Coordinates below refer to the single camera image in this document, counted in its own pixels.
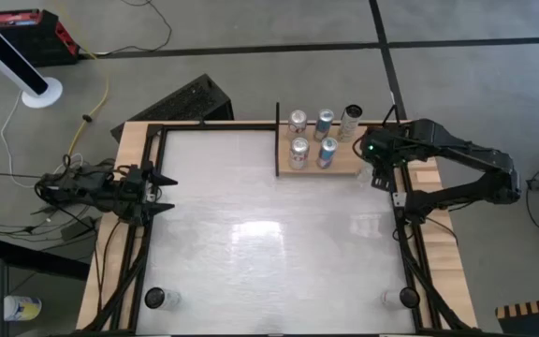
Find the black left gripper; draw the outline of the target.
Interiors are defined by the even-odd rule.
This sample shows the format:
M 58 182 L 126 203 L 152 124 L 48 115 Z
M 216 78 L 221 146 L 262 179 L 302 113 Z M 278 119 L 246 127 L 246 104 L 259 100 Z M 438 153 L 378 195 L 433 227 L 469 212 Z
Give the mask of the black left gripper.
M 147 187 L 150 182 L 157 186 L 178 184 L 177 181 L 153 171 L 152 163 L 145 163 L 143 167 L 120 165 L 118 173 L 121 175 L 118 195 L 118 218 L 121 222 L 128 225 L 142 225 L 146 212 L 150 216 L 156 216 L 175 207 L 171 203 L 148 203 L 146 205 Z

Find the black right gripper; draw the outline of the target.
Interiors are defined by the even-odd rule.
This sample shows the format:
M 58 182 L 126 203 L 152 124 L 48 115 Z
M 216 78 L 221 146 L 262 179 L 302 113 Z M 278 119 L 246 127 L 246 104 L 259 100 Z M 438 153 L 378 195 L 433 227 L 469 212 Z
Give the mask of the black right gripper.
M 395 149 L 397 140 L 387 129 L 368 128 L 361 138 L 360 150 L 364 161 L 372 166 L 371 186 L 380 190 L 394 190 L 394 169 L 404 158 Z

